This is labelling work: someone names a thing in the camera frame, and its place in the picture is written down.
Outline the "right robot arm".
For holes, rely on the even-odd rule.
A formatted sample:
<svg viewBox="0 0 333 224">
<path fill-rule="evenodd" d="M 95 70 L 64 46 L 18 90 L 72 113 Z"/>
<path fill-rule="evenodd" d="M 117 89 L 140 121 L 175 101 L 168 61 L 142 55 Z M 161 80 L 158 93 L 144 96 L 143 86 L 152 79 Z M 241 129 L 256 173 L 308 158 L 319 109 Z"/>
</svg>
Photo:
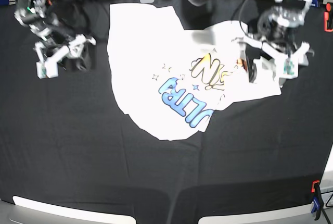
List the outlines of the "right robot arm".
<svg viewBox="0 0 333 224">
<path fill-rule="evenodd" d="M 15 4 L 15 19 L 39 39 L 34 50 L 40 77 L 49 78 L 59 67 L 90 70 L 89 47 L 96 40 L 82 0 L 15 0 Z"/>
</svg>

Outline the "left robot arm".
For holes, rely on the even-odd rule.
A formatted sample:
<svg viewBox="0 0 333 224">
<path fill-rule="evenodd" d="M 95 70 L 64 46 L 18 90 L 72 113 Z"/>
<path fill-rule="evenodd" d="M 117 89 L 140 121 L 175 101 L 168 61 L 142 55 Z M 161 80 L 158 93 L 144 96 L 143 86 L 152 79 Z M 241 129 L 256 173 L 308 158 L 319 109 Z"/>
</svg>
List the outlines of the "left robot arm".
<svg viewBox="0 0 333 224">
<path fill-rule="evenodd" d="M 256 48 L 262 54 L 258 64 L 246 61 L 249 81 L 256 83 L 262 71 L 270 71 L 273 81 L 282 86 L 298 77 L 299 67 L 308 66 L 308 54 L 314 54 L 308 42 L 297 44 L 296 31 L 304 25 L 313 0 L 274 0 L 257 21 L 257 32 L 244 35 L 237 42 Z"/>
</svg>

